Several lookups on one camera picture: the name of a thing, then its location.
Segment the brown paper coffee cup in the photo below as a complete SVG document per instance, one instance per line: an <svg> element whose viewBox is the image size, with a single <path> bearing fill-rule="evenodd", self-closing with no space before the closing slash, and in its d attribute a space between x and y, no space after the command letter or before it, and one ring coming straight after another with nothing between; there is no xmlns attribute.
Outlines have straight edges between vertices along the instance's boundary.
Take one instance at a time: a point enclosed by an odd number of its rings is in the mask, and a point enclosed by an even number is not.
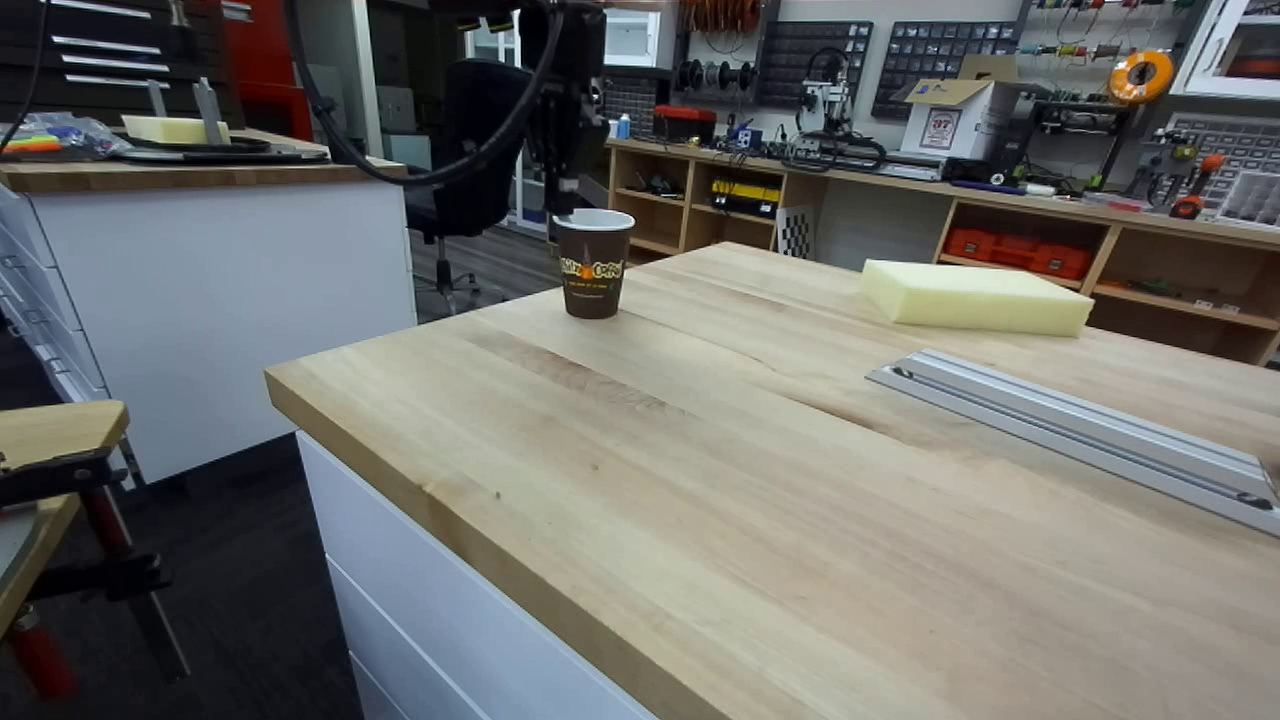
<svg viewBox="0 0 1280 720"><path fill-rule="evenodd" d="M621 209L571 209L552 220L563 313L607 318L621 307L636 220Z"/></svg>

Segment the yellow foam block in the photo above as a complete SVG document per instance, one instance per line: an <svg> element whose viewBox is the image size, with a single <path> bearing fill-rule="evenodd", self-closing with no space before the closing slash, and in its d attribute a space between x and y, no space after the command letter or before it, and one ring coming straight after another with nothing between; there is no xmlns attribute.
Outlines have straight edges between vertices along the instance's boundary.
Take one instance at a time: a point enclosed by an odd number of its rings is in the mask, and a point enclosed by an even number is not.
<svg viewBox="0 0 1280 720"><path fill-rule="evenodd" d="M868 260L858 290L919 326L1077 337L1093 298L1019 267Z"/></svg>

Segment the black office chair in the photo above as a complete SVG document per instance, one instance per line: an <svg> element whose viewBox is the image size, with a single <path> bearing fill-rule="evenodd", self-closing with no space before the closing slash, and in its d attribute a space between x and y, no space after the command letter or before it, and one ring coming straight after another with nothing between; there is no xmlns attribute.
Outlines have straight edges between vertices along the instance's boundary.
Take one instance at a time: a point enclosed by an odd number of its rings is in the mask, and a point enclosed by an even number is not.
<svg viewBox="0 0 1280 720"><path fill-rule="evenodd" d="M512 115L533 75L512 65L460 59L449 69L441 125L432 133L432 162L470 161ZM500 145L500 152L460 178L435 186L409 186L409 228L435 251L432 275L421 286L421 317L441 318L478 295L470 272L454 272L449 260L453 234L478 234L512 209L512 168L522 149L522 133Z"/></svg>

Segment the white cardboard box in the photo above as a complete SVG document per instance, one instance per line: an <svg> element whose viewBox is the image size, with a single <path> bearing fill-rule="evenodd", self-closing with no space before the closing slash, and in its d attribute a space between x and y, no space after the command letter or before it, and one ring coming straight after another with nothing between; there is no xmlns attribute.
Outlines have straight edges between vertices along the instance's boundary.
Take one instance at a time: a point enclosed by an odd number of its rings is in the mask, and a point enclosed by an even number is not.
<svg viewBox="0 0 1280 720"><path fill-rule="evenodd" d="M982 161L1010 102L1014 88L1000 81L919 81L909 91L900 152L919 161Z"/></svg>

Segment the white counter cabinet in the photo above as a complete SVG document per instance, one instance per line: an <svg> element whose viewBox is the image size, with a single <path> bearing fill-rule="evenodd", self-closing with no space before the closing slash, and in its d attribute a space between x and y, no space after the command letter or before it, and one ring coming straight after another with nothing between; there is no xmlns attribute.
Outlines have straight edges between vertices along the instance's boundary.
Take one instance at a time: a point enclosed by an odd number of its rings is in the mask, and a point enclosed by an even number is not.
<svg viewBox="0 0 1280 720"><path fill-rule="evenodd" d="M417 318L405 190L344 162L15 161L0 307L173 480L285 433L272 365Z"/></svg>

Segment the red tool chest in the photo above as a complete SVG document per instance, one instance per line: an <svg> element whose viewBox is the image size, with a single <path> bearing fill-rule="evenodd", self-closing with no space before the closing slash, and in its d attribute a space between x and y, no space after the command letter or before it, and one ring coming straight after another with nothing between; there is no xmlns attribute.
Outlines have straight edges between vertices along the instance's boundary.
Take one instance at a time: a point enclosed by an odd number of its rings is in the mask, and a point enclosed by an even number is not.
<svg viewBox="0 0 1280 720"><path fill-rule="evenodd" d="M221 0L228 85L250 129L311 135L305 88L294 81L285 0Z"/></svg>

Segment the yellow foam pad on counter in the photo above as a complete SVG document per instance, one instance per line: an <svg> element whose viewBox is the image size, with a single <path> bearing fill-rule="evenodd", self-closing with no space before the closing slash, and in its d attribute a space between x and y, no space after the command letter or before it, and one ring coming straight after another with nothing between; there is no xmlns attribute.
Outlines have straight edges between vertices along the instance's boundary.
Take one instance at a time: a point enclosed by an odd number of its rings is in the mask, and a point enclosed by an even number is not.
<svg viewBox="0 0 1280 720"><path fill-rule="evenodd" d="M228 145L222 118L201 118L201 115L120 115L125 135L142 145Z"/></svg>

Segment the wooden shelf workbench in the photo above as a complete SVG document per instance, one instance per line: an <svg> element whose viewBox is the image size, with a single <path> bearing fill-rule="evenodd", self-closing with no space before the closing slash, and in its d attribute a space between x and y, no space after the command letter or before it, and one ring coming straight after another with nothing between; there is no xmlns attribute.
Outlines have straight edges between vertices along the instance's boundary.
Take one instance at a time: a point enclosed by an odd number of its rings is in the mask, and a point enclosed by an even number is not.
<svg viewBox="0 0 1280 720"><path fill-rule="evenodd" d="M1025 267L1093 295L1093 318L1111 333L1245 365L1272 365L1280 353L1280 245L1265 228L658 139L607 149L607 202L641 220L645 257L740 241L852 267Z"/></svg>

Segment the orange tape spool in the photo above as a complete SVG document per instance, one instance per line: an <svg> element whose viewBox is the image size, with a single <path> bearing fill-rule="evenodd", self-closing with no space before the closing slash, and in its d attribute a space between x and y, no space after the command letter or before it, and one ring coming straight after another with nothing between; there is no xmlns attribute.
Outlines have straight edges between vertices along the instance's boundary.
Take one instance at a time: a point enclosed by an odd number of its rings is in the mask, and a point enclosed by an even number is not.
<svg viewBox="0 0 1280 720"><path fill-rule="evenodd" d="M1152 102L1176 81L1176 59L1162 46L1137 46L1119 55L1107 71L1107 96L1115 102Z"/></svg>

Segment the black 3D printer frame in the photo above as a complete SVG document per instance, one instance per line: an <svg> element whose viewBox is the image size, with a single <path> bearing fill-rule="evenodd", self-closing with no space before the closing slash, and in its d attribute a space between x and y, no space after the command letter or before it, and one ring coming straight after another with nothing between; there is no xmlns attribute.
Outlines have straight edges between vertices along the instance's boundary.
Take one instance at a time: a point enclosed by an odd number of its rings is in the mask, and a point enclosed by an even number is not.
<svg viewBox="0 0 1280 720"><path fill-rule="evenodd" d="M1125 149L1132 110L1102 101L1043 101L1032 115L1025 168L1063 194L1101 190Z"/></svg>

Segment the grey aluminium extrusion rail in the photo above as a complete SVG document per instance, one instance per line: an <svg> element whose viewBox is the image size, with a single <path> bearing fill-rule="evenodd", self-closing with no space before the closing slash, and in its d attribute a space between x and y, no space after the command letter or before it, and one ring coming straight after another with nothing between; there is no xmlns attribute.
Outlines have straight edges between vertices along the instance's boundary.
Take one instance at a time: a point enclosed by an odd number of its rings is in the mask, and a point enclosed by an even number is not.
<svg viewBox="0 0 1280 720"><path fill-rule="evenodd" d="M1093 402L948 353L909 353L873 385L1093 464L1265 536L1280 536L1276 477L1261 457Z"/></svg>

